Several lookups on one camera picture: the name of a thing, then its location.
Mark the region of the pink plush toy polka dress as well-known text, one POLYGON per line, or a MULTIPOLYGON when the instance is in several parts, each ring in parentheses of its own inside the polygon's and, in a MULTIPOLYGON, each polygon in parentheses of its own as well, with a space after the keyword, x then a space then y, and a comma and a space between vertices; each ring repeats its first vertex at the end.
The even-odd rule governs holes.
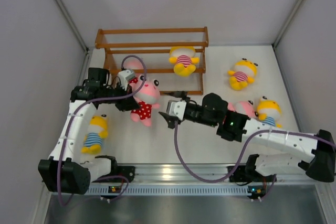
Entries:
POLYGON ((141 122, 144 126, 150 127, 152 125, 152 110, 159 109, 160 91, 158 89, 159 81, 148 80, 143 74, 138 76, 137 82, 131 82, 130 85, 133 90, 137 90, 142 82, 144 85, 133 97, 140 106, 138 109, 132 110, 130 113, 131 120, 134 122, 141 122))

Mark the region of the pink plush toy red dress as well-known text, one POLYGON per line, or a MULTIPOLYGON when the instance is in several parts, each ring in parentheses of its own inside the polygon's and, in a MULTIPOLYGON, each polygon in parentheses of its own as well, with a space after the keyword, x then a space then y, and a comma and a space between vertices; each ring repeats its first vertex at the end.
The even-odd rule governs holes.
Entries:
POLYGON ((247 115, 250 118, 258 118, 258 112, 254 109, 254 103, 251 100, 236 103, 229 102, 227 108, 231 111, 247 115))

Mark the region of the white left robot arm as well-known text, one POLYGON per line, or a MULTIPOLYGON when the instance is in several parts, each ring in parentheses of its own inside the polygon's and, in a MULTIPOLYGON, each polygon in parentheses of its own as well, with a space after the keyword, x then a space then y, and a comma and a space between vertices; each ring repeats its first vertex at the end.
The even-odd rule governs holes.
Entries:
POLYGON ((135 78, 131 69, 118 73, 116 87, 108 85, 109 71, 89 68, 88 77, 76 86, 70 96, 69 111, 61 135, 47 159, 40 160, 38 171, 50 192, 83 195, 91 182, 102 177, 117 179, 119 170, 112 156, 97 156, 81 164, 81 148, 92 117, 100 104, 115 104, 119 111, 131 111, 136 103, 129 81, 135 78))

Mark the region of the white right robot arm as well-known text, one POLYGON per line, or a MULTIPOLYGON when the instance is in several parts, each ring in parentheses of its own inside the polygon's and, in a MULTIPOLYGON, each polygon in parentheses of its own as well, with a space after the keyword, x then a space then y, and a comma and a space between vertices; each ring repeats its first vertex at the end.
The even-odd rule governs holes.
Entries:
POLYGON ((183 121, 215 127, 216 134, 227 141, 237 141, 243 148, 231 176, 238 168, 249 143, 259 144, 280 151, 276 155, 250 155, 245 164, 245 174, 258 180, 278 174, 301 174, 331 183, 335 179, 335 142, 332 134, 319 130, 316 134, 290 132, 229 110, 227 101, 209 93, 197 104, 185 91, 171 92, 176 100, 167 103, 160 114, 170 129, 177 130, 183 121))

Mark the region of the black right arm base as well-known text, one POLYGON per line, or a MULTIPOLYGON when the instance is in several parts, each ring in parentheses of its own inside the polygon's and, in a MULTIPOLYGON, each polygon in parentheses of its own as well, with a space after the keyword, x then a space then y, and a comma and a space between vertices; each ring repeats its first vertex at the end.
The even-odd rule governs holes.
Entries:
POLYGON ((239 165, 230 175, 229 181, 238 186, 246 186, 254 181, 254 177, 246 172, 245 165, 239 165))

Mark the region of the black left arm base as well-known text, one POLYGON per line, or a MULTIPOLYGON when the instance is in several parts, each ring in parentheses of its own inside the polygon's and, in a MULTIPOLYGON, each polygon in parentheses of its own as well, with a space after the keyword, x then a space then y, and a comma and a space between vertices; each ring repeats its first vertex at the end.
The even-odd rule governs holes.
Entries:
POLYGON ((128 179, 129 182, 132 182, 135 178, 135 166, 121 165, 116 169, 116 174, 123 176, 128 179))

